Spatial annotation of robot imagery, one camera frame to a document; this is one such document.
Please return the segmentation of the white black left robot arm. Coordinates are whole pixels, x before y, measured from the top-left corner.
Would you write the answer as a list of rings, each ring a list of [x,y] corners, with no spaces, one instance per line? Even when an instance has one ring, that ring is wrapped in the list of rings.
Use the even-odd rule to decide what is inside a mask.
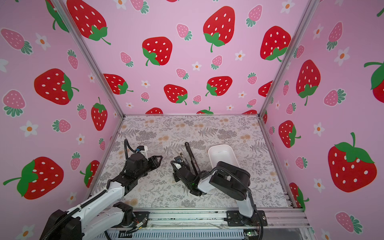
[[[67,210],[52,213],[41,235],[42,240],[92,240],[112,227],[123,226],[131,232],[143,226],[133,207],[121,202],[139,179],[160,167],[163,156],[148,156],[146,146],[133,149],[124,141],[126,161],[122,171],[95,195]]]

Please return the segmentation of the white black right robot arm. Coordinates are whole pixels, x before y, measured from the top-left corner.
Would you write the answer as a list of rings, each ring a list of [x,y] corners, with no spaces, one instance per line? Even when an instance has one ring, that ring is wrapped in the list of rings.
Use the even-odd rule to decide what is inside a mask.
[[[242,224],[255,226],[261,219],[249,188],[250,174],[247,171],[222,161],[211,171],[197,174],[193,174],[184,162],[171,161],[171,165],[175,181],[183,182],[190,194],[200,197],[217,189],[237,202]]]

